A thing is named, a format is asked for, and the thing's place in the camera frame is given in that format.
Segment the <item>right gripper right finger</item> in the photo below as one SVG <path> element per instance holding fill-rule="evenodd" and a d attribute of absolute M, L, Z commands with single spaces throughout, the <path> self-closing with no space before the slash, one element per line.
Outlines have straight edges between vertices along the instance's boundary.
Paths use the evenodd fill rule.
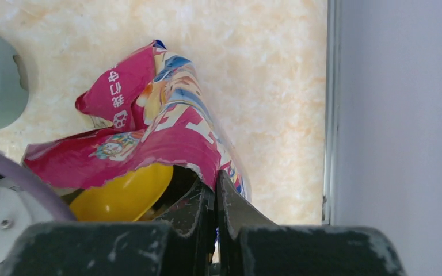
<path fill-rule="evenodd" d="M 221 275 L 405 275 L 392 242 L 371 227 L 278 225 L 216 181 Z"/>

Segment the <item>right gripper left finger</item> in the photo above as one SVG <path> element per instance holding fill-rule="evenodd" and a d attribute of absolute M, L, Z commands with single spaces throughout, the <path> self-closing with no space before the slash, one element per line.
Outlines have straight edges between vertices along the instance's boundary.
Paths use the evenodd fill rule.
<path fill-rule="evenodd" d="M 200 181 L 153 221 L 28 227 L 0 275 L 206 275 L 214 194 Z"/>

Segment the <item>yellow plastic scoop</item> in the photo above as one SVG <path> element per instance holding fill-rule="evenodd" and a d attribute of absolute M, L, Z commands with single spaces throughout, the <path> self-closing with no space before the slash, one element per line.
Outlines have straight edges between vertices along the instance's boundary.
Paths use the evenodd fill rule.
<path fill-rule="evenodd" d="M 79 194 L 70 209 L 79 221 L 137 221 L 168 188 L 174 167 L 151 164 Z"/>

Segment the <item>cat food bag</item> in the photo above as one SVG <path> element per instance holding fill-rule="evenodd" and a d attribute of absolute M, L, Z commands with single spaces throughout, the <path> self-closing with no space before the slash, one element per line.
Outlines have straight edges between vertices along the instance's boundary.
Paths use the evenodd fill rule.
<path fill-rule="evenodd" d="M 101 187 L 154 163 L 196 172 L 214 189 L 218 171 L 251 197 L 235 150 L 204 102 L 193 62 L 154 40 L 104 72 L 75 101 L 111 126 L 31 144 L 23 163 L 60 189 Z"/>

